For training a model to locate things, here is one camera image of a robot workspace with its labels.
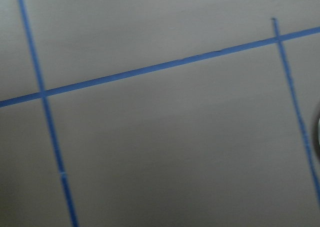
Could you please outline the glass pot lid blue knob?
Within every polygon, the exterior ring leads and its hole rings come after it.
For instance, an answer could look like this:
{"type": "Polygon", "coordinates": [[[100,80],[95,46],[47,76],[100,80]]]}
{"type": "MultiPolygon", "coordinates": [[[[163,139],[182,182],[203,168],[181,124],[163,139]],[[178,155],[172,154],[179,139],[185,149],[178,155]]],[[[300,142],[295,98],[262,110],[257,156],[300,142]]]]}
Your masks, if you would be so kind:
{"type": "Polygon", "coordinates": [[[312,116],[311,140],[317,160],[320,160],[320,110],[317,109],[312,116]]]}

